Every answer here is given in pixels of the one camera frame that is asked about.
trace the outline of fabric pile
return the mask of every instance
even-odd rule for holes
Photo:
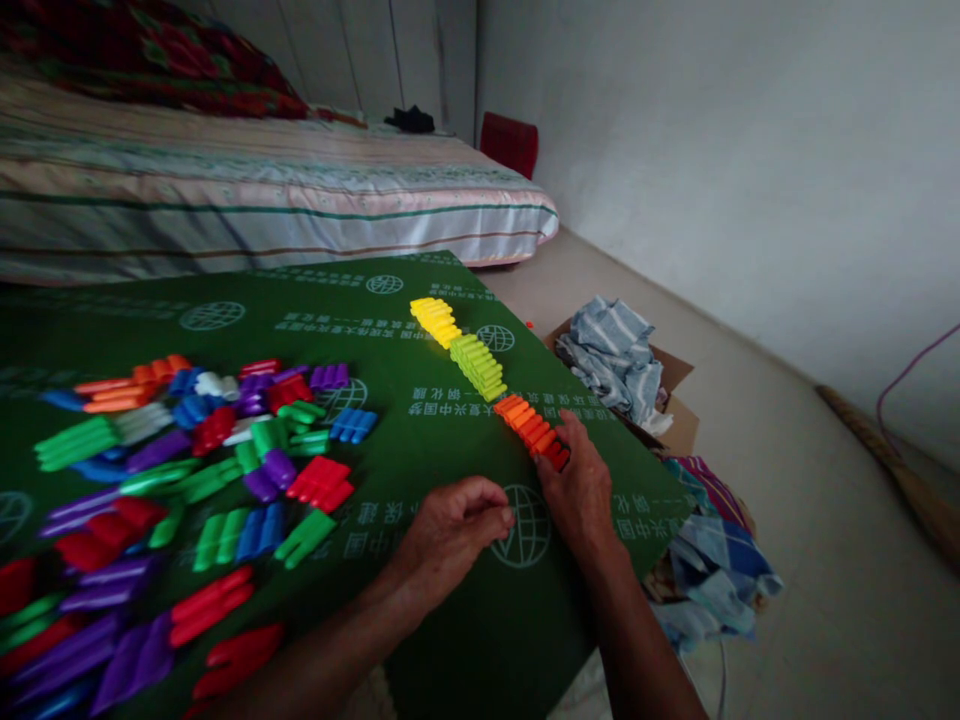
[[[557,354],[606,407],[628,416],[654,437],[673,423],[656,409],[663,366],[653,357],[654,327],[626,304],[599,295],[580,308]]]
[[[663,464],[697,507],[644,580],[654,614],[683,652],[721,635],[753,638],[757,613],[784,585],[756,545],[749,512],[702,458]]]

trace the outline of red chair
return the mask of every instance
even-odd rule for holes
[[[539,149],[540,136],[536,125],[528,125],[491,112],[483,114],[480,152],[488,158],[516,170],[527,180],[533,180]]]

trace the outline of left hand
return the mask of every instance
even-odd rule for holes
[[[437,488],[378,580],[406,591],[422,619],[463,581],[484,548],[507,539],[515,522],[507,494],[485,477]]]

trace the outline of white wall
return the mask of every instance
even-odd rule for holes
[[[861,408],[960,321],[957,0],[484,0],[478,42],[562,222]],[[960,469],[960,336],[886,414]]]

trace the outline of bed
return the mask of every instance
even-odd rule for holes
[[[0,64],[0,280],[68,285],[448,249],[530,258],[539,187],[453,137],[105,102]]]

